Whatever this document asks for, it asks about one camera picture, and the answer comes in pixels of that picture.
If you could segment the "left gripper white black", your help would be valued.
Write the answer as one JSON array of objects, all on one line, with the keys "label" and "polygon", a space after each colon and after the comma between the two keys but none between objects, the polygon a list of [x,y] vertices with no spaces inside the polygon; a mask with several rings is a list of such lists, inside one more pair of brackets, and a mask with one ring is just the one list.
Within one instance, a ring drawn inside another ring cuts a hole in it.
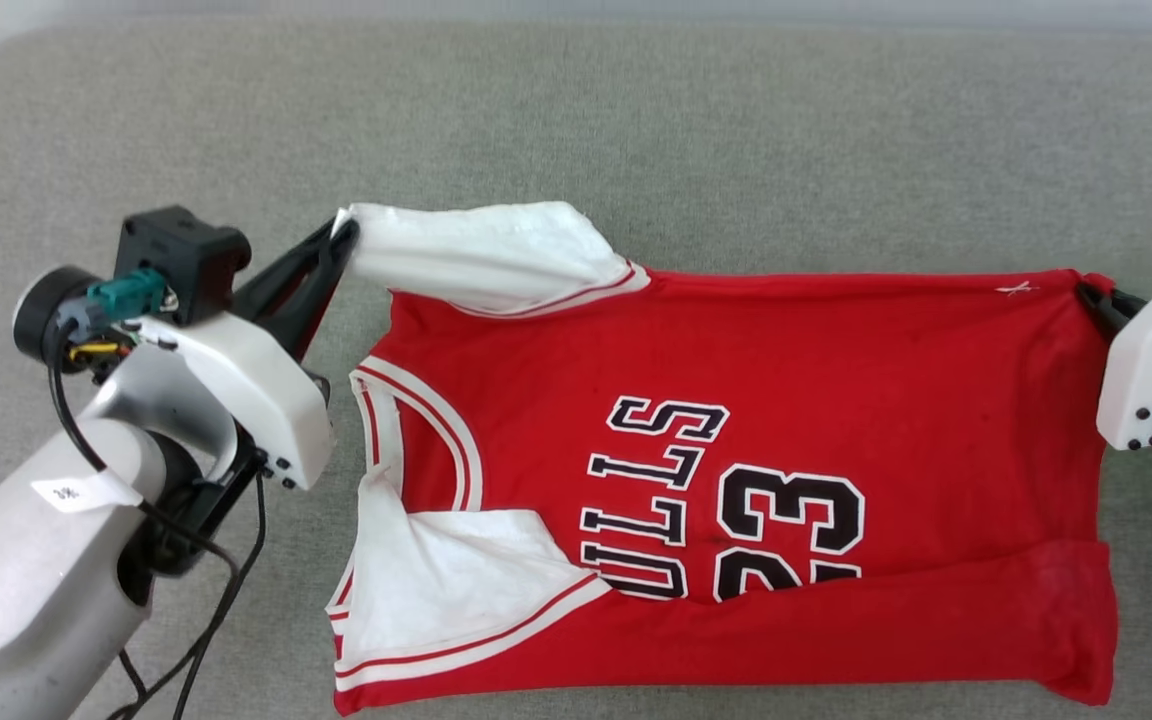
[{"label": "left gripper white black", "polygon": [[356,220],[324,223],[234,291],[236,313],[271,313],[271,334],[230,313],[188,327],[143,316],[141,342],[109,354],[108,376],[74,415],[104,469],[59,433],[15,470],[15,497],[38,497],[32,480],[106,469],[143,501],[219,488],[223,469],[202,471],[194,450],[236,462],[242,447],[253,448],[257,469],[310,488],[328,464],[334,434],[323,392],[297,361],[314,341],[358,237]]}]

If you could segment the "red basketball jersey number 23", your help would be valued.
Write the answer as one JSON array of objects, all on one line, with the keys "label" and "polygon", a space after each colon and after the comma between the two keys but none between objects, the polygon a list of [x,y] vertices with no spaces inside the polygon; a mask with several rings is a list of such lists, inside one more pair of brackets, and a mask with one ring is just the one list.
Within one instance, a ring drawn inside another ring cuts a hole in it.
[{"label": "red basketball jersey number 23", "polygon": [[391,291],[335,708],[602,685],[1114,684],[1075,270],[696,275],[567,202],[355,204]]}]

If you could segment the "white paper label tag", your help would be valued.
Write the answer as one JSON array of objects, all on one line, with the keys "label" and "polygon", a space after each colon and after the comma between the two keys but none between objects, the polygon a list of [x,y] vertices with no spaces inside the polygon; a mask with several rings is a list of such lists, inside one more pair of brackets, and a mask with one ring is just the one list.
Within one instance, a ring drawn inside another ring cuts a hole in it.
[{"label": "white paper label tag", "polygon": [[145,497],[132,484],[109,469],[88,473],[86,477],[32,480],[29,486],[52,509],[65,514],[108,507],[138,507],[145,501]]}]

